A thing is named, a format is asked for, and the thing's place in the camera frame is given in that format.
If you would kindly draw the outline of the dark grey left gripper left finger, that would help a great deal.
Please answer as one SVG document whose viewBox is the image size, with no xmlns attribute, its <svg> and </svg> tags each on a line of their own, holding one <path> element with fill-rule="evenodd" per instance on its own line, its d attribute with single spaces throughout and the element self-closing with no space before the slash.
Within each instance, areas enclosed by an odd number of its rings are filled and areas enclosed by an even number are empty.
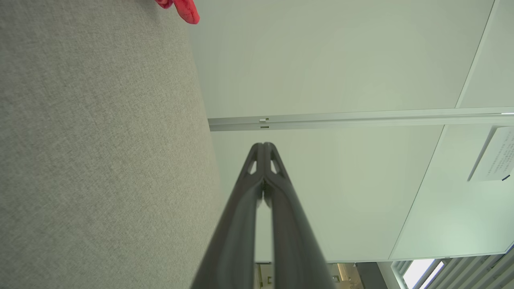
<svg viewBox="0 0 514 289">
<path fill-rule="evenodd" d="M 252 289 L 256 211 L 263 198 L 264 145 L 255 143 L 204 254 L 191 289 Z"/>
</svg>

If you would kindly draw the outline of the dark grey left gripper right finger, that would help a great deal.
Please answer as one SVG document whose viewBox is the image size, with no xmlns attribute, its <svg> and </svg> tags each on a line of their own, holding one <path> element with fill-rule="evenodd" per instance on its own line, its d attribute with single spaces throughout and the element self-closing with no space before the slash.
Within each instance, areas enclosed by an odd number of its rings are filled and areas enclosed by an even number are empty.
<svg viewBox="0 0 514 289">
<path fill-rule="evenodd" d="M 277 147 L 270 142 L 265 143 L 265 200 L 272 212 L 275 289 L 335 289 Z"/>
</svg>

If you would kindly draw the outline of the red garment with white stripes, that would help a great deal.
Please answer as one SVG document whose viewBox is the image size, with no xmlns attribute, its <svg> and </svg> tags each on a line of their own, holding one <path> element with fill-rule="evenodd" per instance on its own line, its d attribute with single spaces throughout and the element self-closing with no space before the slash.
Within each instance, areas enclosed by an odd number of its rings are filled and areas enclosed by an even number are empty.
<svg viewBox="0 0 514 289">
<path fill-rule="evenodd" d="M 189 24 L 198 24 L 200 15 L 194 0 L 154 0 L 161 8 L 169 9 L 174 6 L 178 15 Z"/>
</svg>

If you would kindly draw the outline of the window with blinds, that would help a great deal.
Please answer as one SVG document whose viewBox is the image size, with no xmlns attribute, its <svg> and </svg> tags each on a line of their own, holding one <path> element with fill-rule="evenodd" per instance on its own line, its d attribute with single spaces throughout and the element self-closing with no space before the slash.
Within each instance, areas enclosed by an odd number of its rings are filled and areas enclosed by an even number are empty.
<svg viewBox="0 0 514 289">
<path fill-rule="evenodd" d="M 514 289 L 514 243 L 505 254 L 380 262 L 388 289 Z"/>
</svg>

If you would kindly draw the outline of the white paper notice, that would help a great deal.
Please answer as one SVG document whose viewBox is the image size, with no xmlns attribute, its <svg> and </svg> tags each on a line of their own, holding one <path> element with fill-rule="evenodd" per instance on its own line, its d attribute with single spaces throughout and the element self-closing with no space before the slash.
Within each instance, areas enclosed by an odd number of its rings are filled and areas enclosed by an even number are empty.
<svg viewBox="0 0 514 289">
<path fill-rule="evenodd" d="M 494 126 L 468 181 L 504 181 L 514 171 L 514 126 Z"/>
</svg>

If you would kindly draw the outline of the grey metal post with notch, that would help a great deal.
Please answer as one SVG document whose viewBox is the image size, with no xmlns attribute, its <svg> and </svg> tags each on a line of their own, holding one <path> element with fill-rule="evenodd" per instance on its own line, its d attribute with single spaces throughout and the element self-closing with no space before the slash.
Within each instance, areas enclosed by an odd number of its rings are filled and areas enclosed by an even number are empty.
<svg viewBox="0 0 514 289">
<path fill-rule="evenodd" d="M 212 132 L 498 123 L 514 124 L 514 107 L 384 110 L 208 119 Z"/>
</svg>

